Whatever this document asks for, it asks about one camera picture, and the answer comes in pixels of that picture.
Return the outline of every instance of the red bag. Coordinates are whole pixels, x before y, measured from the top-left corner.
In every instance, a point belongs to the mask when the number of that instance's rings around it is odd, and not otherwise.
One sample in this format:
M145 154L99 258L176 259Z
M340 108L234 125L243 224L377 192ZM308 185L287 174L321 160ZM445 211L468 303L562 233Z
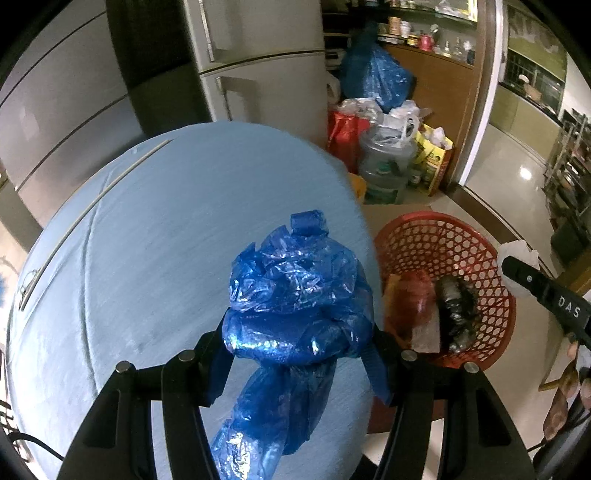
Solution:
M359 134L369 128L369 120L344 113L329 112L329 141L326 150L341 160L347 170L357 173L361 156Z

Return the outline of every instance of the white wall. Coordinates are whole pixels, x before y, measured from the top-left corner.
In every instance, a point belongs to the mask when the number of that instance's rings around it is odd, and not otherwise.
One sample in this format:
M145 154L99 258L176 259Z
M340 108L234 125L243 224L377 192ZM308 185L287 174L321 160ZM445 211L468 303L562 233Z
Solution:
M570 112L571 108L591 117L591 88L585 82L573 59L567 54L566 82L564 84L560 115L562 116L564 110Z

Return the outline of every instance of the basket rim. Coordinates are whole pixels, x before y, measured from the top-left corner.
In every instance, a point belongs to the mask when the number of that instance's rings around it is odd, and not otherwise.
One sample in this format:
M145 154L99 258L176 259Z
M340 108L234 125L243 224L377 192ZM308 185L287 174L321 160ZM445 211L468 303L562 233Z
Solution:
M452 225L458 226L463 228L464 230L468 231L471 235L473 235L482 245L490 251L490 253L497 258L497 251L496 248L474 227L468 225L463 220L456 218L452 215L448 215L447 213L441 212L433 212L432 210L419 210L418 212L409 212L403 213L402 215L396 217L393 220L390 220L386 225L384 225L378 234L374 238L374 247L376 248L376 253L378 253L377 246L378 244L386 243L387 236L390 232L397 229L397 227L411 222L413 220L440 220L443 222L451 223ZM509 342L511 341L511 337L513 337L513 330L515 329L515 317L517 314L517 303L515 301L515 297L509 292L507 289L507 293L509 294L509 317L507 318L507 327L505 329L505 335L501 339L501 344L495 349L494 353L487 357L484 361L474 360L480 366L481 370L486 370L491 365L493 365L505 352Z

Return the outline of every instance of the blue tablecloth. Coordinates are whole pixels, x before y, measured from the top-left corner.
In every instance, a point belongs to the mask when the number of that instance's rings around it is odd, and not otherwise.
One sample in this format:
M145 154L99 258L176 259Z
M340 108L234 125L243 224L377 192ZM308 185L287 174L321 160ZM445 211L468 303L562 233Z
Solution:
M166 362L215 328L228 306L230 264L250 242L324 211L330 236L352 249L379 292L371 238L342 165L317 147L261 125L185 127L137 145L88 180L56 213L19 286L73 221L120 173L166 138L84 218L9 323L8 385L19 427L65 454L119 360ZM375 295L380 323L380 295ZM252 361L234 362L224 394L202 416L208 438L227 418ZM360 359L340 359L309 442L281 459L275 479L348 479L361 456L372 393ZM159 479L170 478L160 403L153 403ZM50 479L60 462L32 446Z

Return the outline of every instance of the refrigerator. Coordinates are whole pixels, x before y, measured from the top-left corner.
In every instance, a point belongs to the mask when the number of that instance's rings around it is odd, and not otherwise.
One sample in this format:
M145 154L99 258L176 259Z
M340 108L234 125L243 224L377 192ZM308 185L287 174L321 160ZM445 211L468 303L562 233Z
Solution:
M213 121L269 125L325 146L318 0L183 0L183 8Z

